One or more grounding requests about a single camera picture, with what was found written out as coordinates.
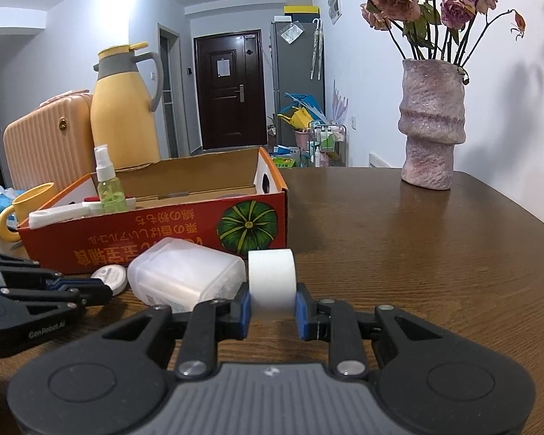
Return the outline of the white tape roll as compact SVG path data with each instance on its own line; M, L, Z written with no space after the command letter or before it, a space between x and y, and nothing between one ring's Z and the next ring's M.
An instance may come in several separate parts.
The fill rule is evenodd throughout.
M247 281L253 317L294 317L297 274L290 248L251 250L247 255Z

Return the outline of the white red lint brush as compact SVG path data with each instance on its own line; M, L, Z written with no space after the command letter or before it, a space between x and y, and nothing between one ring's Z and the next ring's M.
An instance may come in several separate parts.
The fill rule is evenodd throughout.
M88 216L103 215L106 213L107 211L103 208L99 198L90 196L90 198L85 198L80 202L57 205L33 211L28 216L28 227L32 230L40 229L52 224Z

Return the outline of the green spray bottle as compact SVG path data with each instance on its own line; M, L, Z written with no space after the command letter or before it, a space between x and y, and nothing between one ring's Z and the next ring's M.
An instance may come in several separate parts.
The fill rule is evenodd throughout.
M94 154L98 181L97 191L103 210L106 213L127 211L127 197L120 179L116 175L108 146L103 144L95 147Z

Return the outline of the small white round jar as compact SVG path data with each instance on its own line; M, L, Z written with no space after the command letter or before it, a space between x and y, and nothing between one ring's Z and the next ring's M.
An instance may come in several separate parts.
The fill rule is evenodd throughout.
M96 270L91 278L101 280L112 290L114 297L124 292L127 287L127 269L120 264L103 266Z

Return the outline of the translucent white plastic box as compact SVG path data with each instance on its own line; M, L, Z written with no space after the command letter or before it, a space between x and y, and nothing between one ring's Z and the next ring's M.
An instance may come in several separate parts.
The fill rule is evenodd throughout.
M127 280L141 302L178 313L210 299L233 299L247 272L236 255L166 238L128 265Z

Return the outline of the yellow ceramic mug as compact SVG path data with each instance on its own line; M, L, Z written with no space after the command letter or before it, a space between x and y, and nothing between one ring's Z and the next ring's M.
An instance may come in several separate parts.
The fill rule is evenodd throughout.
M0 213L0 238L8 243L20 241L20 234L12 232L8 228L8 217L13 214L16 223L20 225L29 217L31 212L38 210L43 204L54 198L57 191L55 184L49 182L32 187L14 198L11 205L8 205Z

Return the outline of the orange red cardboard box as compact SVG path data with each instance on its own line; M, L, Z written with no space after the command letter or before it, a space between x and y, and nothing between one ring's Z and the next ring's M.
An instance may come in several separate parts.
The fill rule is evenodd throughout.
M127 265L166 238L246 256L285 248L288 186L262 147L206 153L118 171L128 212L19 233L29 257L63 274Z

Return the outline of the peach ribbed suitcase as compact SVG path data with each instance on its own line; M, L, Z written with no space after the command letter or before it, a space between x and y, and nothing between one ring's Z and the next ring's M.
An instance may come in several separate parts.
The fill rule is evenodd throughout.
M29 190L54 183L58 191L95 169L89 90L54 96L4 131L12 185Z

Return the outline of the yellow thermos jug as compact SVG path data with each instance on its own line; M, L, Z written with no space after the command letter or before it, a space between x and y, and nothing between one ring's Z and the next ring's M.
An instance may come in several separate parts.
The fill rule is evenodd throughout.
M163 93L164 72L156 52L143 52L146 41L109 47L98 54L90 122L94 144L106 145L118 169L161 160L155 124ZM151 94L138 64L152 61L156 91Z

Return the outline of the pink textured vase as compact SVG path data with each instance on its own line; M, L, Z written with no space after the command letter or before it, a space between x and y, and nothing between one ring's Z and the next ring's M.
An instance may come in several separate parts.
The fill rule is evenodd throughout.
M461 68L441 60L403 62L398 130L406 136L404 182L451 189L454 148L466 141L464 76Z

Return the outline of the dark brown entrance door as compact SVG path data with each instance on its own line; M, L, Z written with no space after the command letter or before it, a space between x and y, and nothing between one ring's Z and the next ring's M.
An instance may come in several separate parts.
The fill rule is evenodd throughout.
M194 40L202 147L266 144L266 106L259 29Z

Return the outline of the grey refrigerator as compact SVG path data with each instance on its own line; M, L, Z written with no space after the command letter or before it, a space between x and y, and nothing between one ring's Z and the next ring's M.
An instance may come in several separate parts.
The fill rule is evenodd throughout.
M277 114L293 103L286 93L311 95L325 109L324 72L310 73L318 14L294 14L291 22L272 22L270 32L274 91L273 119L279 144L295 146L292 127Z

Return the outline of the yellow box on refrigerator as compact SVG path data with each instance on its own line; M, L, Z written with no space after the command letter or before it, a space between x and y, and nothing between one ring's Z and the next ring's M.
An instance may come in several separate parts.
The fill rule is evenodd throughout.
M315 5L285 5L284 14L293 18L317 18L320 10Z

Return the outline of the dried pink rose bouquet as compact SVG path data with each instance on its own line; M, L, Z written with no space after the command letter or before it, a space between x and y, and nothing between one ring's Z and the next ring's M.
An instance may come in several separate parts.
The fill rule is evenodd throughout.
M416 60L441 60L460 69L472 58L483 37L498 20L511 16L513 33L521 40L527 30L516 10L497 13L498 0L363 0L360 12L368 25L407 40Z

